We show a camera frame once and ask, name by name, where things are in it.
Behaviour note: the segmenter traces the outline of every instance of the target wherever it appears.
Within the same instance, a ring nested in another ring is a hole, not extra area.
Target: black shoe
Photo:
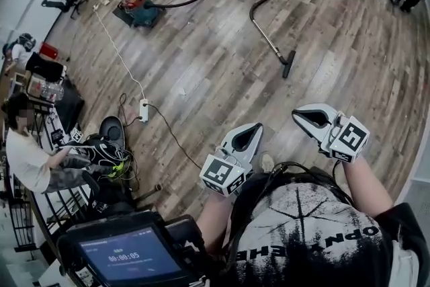
[[[405,12],[405,13],[410,13],[411,12],[411,8],[410,7],[405,7],[405,6],[400,6],[400,10],[401,12]]]
[[[400,0],[390,0],[391,4],[393,4],[394,6],[397,6],[400,3]]]

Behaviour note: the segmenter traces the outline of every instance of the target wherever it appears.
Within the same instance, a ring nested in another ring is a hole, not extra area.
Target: white t-shirt
[[[15,44],[12,48],[12,60],[21,69],[26,69],[27,63],[33,52],[28,52],[21,44]]]
[[[31,134],[24,136],[9,129],[6,138],[6,156],[11,173],[27,189],[37,193],[46,190],[51,174],[45,164],[50,155],[38,146]]]

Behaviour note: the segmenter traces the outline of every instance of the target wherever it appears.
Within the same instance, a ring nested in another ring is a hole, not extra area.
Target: wooden floor
[[[182,0],[153,0],[158,3]],[[395,198],[412,167],[429,105],[429,14],[421,2],[410,15],[389,0],[270,0],[256,15],[279,49],[296,49],[288,80],[249,21],[256,0],[203,0],[171,9],[152,30],[127,27],[111,11],[99,14],[146,98],[172,125],[186,151],[202,165],[222,137],[247,122],[264,125],[261,150],[278,160],[331,170],[333,161],[292,120],[301,105],[324,102],[354,115],[371,132],[364,152]],[[138,115],[140,88],[88,7],[76,20],[63,15],[49,42],[71,56],[68,74],[86,102],[81,123],[97,132],[116,115],[122,93],[128,121]],[[206,192],[199,170],[178,149],[163,119],[126,129],[143,193],[165,216],[201,210]]]

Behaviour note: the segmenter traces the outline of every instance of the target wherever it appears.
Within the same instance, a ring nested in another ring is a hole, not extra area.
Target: white cable
[[[145,98],[145,93],[143,92],[142,84],[140,84],[140,83],[139,83],[135,78],[133,78],[133,75],[132,75],[132,73],[130,72],[130,70],[128,69],[128,67],[127,67],[126,63],[124,62],[124,59],[122,58],[122,56],[121,56],[121,54],[120,54],[120,51],[118,50],[118,48],[116,48],[116,44],[115,44],[114,40],[112,39],[112,36],[110,36],[110,34],[109,34],[109,32],[108,32],[108,29],[106,29],[105,25],[104,25],[104,24],[103,24],[103,22],[101,21],[101,18],[100,18],[100,16],[99,16],[98,12],[97,12],[96,10],[94,10],[94,12],[95,12],[95,14],[96,14],[97,18],[99,19],[99,22],[100,22],[101,26],[103,26],[103,29],[105,30],[105,32],[106,32],[106,34],[107,34],[107,36],[109,36],[110,42],[112,42],[112,44],[114,45],[114,48],[115,48],[115,50],[116,50],[116,54],[120,57],[120,59],[121,59],[121,61],[122,61],[122,64],[124,65],[124,67],[125,67],[125,68],[126,68],[126,70],[128,71],[128,74],[130,74],[131,79],[132,79],[134,82],[136,82],[136,83],[138,83],[138,84],[139,84],[140,89],[142,90],[142,96],[143,96],[143,99],[146,99],[146,98]]]

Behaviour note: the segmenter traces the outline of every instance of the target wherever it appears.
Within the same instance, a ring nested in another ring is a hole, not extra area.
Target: person wearing white shirt
[[[45,60],[34,51],[28,52],[20,43],[14,42],[3,46],[3,55],[11,64],[5,69],[9,71],[17,66],[19,69],[38,74],[45,80],[55,83],[60,80],[66,67],[55,61]]]
[[[28,96],[13,94],[1,106],[9,131],[6,138],[6,157],[11,174],[32,192],[50,193],[86,184],[83,172],[107,175],[114,168],[91,164],[80,155],[69,155],[67,147],[55,155],[41,149],[27,126],[34,120],[34,110]]]

